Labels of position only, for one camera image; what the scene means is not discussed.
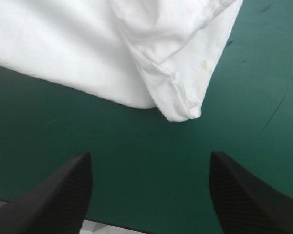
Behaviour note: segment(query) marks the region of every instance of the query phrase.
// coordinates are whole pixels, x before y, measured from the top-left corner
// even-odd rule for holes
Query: textured black surface
[[[78,234],[92,184],[90,154],[75,156],[43,183],[0,207],[0,234]]]
[[[223,152],[213,152],[209,190],[225,234],[293,234],[293,200]]]

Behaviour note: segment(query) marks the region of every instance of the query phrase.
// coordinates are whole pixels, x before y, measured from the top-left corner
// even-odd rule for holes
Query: white surface
[[[0,66],[131,107],[158,106],[169,121],[199,117],[242,0],[111,3],[0,0]]]

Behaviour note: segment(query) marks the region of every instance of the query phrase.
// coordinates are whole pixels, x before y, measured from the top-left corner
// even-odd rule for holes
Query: scratch mark
[[[262,133],[264,132],[264,130],[267,128],[268,124],[270,123],[270,121],[272,120],[272,118],[274,117],[274,115],[278,112],[279,108],[283,104],[283,102],[284,102],[287,94],[288,94],[288,91],[286,91],[286,93],[285,93],[284,97],[282,98],[281,102],[279,103],[279,105],[277,106],[277,108],[275,109],[275,111],[273,112],[272,116],[270,116],[270,118],[266,122],[265,126],[260,131],[260,133],[257,135],[257,137],[255,138],[254,142],[260,137],[260,135],[262,135]]]
[[[229,41],[229,42],[226,44],[225,47],[230,46],[232,43],[233,43],[233,40],[232,40],[232,41]]]
[[[269,6],[263,8],[259,13],[263,13],[263,12],[265,12],[265,11],[268,11],[268,10],[271,8],[271,6],[272,6],[272,1],[271,1],[271,3],[270,3]]]
[[[55,118],[55,119],[53,119],[53,120],[51,120],[51,121],[45,123],[44,125],[47,126],[47,125],[49,125],[49,124],[51,124],[51,123],[54,123],[54,122],[57,122],[57,121],[59,121],[59,120],[60,120],[60,118]]]

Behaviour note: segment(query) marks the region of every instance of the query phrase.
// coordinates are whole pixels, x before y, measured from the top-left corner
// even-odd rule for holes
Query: green mat
[[[89,219],[160,234],[222,233],[208,190],[212,150],[293,198],[293,0],[245,0],[197,120],[169,123],[157,109],[0,68],[0,199],[87,150]]]

